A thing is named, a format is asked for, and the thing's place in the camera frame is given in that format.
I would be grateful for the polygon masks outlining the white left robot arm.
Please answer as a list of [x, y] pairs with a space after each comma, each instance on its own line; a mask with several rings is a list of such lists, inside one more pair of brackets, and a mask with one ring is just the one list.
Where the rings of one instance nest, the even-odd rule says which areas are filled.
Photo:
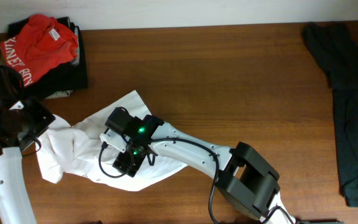
[[0, 223], [35, 223], [25, 187], [22, 159], [55, 120], [40, 102], [25, 95], [22, 76], [0, 65]]

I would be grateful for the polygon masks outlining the white t-shirt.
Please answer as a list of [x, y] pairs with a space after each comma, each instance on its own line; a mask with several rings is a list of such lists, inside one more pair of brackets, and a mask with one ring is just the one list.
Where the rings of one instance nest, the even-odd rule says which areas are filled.
[[74, 126], [57, 116], [39, 137], [37, 159], [42, 178], [56, 184], [63, 174], [75, 174], [98, 184], [138, 192], [186, 167], [180, 161], [158, 156], [153, 166], [143, 162], [135, 177], [120, 177], [112, 164], [125, 148], [124, 141], [112, 133], [112, 146], [102, 151], [100, 139], [108, 116], [120, 106], [140, 118], [150, 113], [138, 92], [132, 91]]

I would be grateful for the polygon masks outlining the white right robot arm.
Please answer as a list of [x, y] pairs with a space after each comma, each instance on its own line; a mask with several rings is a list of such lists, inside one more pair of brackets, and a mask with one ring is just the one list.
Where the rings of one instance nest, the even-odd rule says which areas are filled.
[[134, 177], [144, 161], [150, 166], [157, 156], [180, 161], [213, 180], [208, 212], [218, 190], [239, 212], [261, 223], [296, 223], [282, 203], [278, 172], [250, 145], [220, 146], [187, 135], [152, 115], [140, 119], [117, 107], [100, 135], [102, 149], [122, 141], [113, 162], [121, 176]]

